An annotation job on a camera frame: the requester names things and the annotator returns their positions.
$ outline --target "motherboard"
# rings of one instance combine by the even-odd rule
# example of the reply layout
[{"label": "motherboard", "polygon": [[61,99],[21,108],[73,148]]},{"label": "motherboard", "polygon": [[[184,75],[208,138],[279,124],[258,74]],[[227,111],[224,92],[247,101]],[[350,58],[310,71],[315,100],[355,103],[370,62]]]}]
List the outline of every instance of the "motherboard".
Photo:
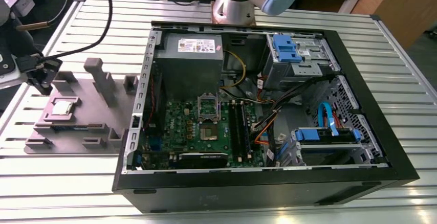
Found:
[{"label": "motherboard", "polygon": [[[164,133],[160,137],[145,136],[149,150],[143,154],[144,168],[216,168],[211,164],[262,167],[262,148],[251,139],[254,123],[251,102],[218,102],[214,95],[184,102],[168,101]],[[188,165],[180,165],[182,159],[188,159]]]}]

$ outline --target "green motherboard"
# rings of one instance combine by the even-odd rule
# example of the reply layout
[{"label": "green motherboard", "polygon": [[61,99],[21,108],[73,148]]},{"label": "green motherboard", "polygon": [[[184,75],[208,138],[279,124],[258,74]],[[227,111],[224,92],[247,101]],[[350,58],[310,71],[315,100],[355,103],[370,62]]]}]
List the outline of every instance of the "green motherboard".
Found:
[{"label": "green motherboard", "polygon": [[[235,116],[231,116],[232,109],[236,105],[242,107],[243,111],[239,112],[244,115],[243,123],[250,132],[251,124],[256,123],[254,104],[248,102],[235,105],[231,102],[218,103],[208,99],[200,101],[200,106],[198,103],[198,100],[167,102],[164,134],[159,139],[147,140],[149,144],[159,143],[160,145],[160,153],[152,155],[152,161],[155,161],[152,168],[171,169],[165,157],[168,159],[168,156],[171,158],[174,155],[187,152],[226,153],[228,155],[226,167],[262,167],[262,147],[255,145],[252,140],[250,145],[243,145],[243,142],[242,144],[232,142],[232,135],[235,137],[232,130],[236,129],[235,123],[230,121],[235,119]],[[214,119],[202,120],[199,114],[208,115]],[[246,154],[247,146],[251,151],[250,155]],[[234,155],[235,147],[243,156]]]}]

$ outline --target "computer component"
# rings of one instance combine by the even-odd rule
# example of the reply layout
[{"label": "computer component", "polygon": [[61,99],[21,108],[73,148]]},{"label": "computer component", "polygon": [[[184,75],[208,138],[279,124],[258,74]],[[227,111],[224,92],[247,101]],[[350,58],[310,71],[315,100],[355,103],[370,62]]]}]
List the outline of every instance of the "computer component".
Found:
[{"label": "computer component", "polygon": [[[143,213],[342,204],[418,178],[335,32],[152,25],[113,180]],[[156,137],[140,94],[159,73]]]},{"label": "computer component", "polygon": [[159,42],[153,60],[163,72],[168,99],[183,101],[218,93],[223,66],[219,35],[169,33]]}]

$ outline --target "yellow cable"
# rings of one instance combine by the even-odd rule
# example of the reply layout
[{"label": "yellow cable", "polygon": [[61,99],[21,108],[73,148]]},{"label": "yellow cable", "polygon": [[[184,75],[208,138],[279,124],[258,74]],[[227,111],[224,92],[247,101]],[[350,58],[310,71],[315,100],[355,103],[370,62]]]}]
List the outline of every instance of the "yellow cable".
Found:
[{"label": "yellow cable", "polygon": [[243,75],[242,75],[240,79],[238,80],[238,82],[235,82],[232,85],[228,85],[228,86],[220,86],[220,88],[228,88],[228,87],[235,87],[244,80],[244,78],[246,78],[246,65],[244,65],[244,62],[242,61],[242,59],[236,56],[236,54],[234,54],[231,51],[227,51],[227,50],[223,50],[223,51],[230,53],[235,57],[235,59],[240,63],[240,66],[243,67]]}]

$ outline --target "chip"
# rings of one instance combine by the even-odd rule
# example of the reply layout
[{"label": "chip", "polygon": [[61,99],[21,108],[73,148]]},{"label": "chip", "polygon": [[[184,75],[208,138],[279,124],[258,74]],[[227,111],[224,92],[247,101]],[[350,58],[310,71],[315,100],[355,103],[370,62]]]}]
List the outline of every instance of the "chip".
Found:
[{"label": "chip", "polygon": [[200,124],[200,140],[215,141],[219,139],[216,124]]}]

